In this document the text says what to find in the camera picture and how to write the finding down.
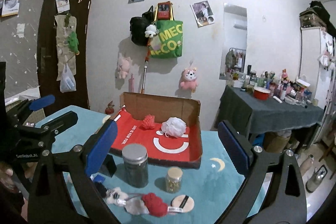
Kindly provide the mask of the person left hand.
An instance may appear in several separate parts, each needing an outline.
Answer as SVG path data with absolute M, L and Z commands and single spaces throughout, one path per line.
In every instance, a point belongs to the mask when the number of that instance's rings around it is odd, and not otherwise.
M 5 163 L 0 163 L 0 177 L 1 183 L 7 188 L 8 190 L 14 191 L 16 186 L 12 180 L 13 170 L 10 166 L 6 165 Z

